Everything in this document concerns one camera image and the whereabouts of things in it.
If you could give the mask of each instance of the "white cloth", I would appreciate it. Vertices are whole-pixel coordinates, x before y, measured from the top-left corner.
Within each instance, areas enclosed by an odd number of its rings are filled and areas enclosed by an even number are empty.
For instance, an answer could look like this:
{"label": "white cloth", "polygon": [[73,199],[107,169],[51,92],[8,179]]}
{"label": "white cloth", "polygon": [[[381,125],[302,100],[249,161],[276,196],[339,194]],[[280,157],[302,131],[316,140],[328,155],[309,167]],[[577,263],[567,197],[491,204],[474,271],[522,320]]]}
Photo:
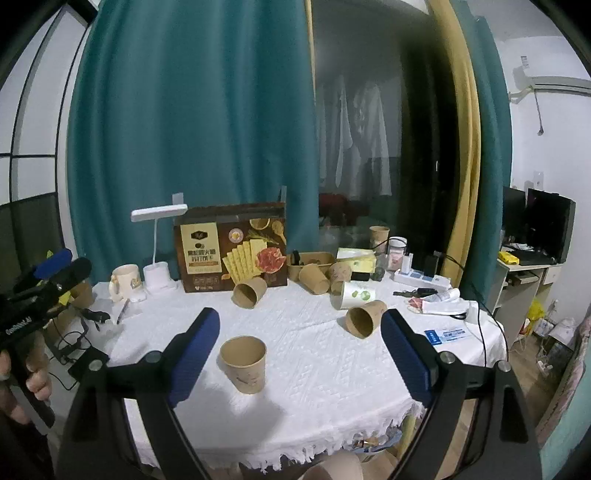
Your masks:
{"label": "white cloth", "polygon": [[[369,192],[392,195],[390,157],[386,124],[379,87],[366,83],[353,98],[353,147],[348,167],[351,169],[349,198],[361,199]],[[364,167],[371,162],[371,180],[368,182]]]}
{"label": "white cloth", "polygon": [[[377,298],[396,307],[416,332],[464,325],[469,338],[436,347],[463,362],[482,364],[478,326],[449,317],[419,315],[394,290],[409,287],[385,277],[369,282]],[[136,362],[150,350],[163,350],[184,332],[202,308],[220,315],[219,338],[190,397],[175,409],[198,456],[212,468],[242,462],[250,468],[280,467],[281,455],[305,462],[338,450],[356,433],[380,436],[391,422],[400,424],[420,408],[393,363],[379,330],[355,338],[343,328],[345,312],[335,310],[329,295],[314,296],[299,284],[269,288],[253,310],[235,306],[232,293],[191,293],[182,288],[130,305],[112,349],[110,365]],[[482,312],[489,365],[504,357],[499,329]],[[222,343],[254,335],[267,345],[267,384],[256,395],[239,393],[217,365]],[[133,400],[126,400],[130,427],[141,460],[157,466]]]}

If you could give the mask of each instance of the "wooden floor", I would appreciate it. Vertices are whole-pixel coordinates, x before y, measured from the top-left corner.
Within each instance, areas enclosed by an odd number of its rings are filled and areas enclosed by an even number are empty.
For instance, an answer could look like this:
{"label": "wooden floor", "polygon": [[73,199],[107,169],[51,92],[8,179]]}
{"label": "wooden floor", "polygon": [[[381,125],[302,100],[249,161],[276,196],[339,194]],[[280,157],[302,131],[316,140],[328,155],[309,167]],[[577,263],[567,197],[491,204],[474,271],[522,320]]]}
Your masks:
{"label": "wooden floor", "polygon": [[[557,387],[557,383],[544,378],[536,366],[535,357],[539,348],[540,340],[532,335],[527,340],[524,349],[520,344],[516,343],[509,352],[509,361],[523,390],[525,402],[534,425],[540,421]],[[475,400],[466,400],[464,402],[452,442],[437,474],[438,480],[453,474],[456,469],[466,441],[475,404]],[[389,452],[381,452],[366,460],[362,463],[363,480],[387,480],[397,464],[396,457]],[[269,471],[263,474],[260,471],[241,468],[241,472],[235,472],[234,475],[229,471],[211,473],[213,474],[212,478],[215,480],[235,480],[240,477],[243,480],[297,480],[309,466],[309,464],[299,465],[286,461],[279,472]]]}

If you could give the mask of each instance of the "drawer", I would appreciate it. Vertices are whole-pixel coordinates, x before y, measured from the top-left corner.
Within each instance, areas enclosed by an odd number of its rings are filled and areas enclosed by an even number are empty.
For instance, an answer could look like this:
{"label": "drawer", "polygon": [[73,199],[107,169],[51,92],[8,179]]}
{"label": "drawer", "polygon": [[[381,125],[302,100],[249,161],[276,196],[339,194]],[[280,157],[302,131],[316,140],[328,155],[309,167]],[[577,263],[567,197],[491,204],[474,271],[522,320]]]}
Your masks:
{"label": "drawer", "polygon": [[544,280],[542,282],[543,285],[548,285],[550,283],[554,283],[558,280],[558,276],[560,275],[560,269],[562,265],[557,265],[556,267],[548,267],[546,270],[546,275],[544,276]]}

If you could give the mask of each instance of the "computer monitor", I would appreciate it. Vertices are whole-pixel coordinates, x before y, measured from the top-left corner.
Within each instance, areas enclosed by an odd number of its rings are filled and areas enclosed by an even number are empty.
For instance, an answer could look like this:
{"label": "computer monitor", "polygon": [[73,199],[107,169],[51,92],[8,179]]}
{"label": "computer monitor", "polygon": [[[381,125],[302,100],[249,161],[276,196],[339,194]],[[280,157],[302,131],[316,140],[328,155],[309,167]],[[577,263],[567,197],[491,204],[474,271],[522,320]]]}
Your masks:
{"label": "computer monitor", "polygon": [[557,193],[529,189],[525,224],[527,243],[556,262],[566,262],[573,233],[575,202]]}
{"label": "computer monitor", "polygon": [[505,237],[514,237],[517,242],[524,240],[525,192],[503,187],[503,228]]}

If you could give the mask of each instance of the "white wall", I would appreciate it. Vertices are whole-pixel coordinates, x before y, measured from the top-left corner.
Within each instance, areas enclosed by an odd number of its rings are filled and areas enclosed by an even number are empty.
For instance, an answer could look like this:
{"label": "white wall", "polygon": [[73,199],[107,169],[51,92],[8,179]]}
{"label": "white wall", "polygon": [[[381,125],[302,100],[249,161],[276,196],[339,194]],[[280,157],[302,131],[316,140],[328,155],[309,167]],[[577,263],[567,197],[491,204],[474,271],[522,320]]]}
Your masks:
{"label": "white wall", "polygon": [[[507,88],[516,92],[513,68],[528,57],[530,75],[590,79],[556,26],[528,0],[469,0],[495,37]],[[549,299],[559,300],[556,318],[583,320],[591,299],[591,98],[538,92],[544,134],[538,136],[533,94],[511,104],[513,159],[511,186],[523,190],[534,171],[544,172],[544,190],[576,202],[569,256]]]}

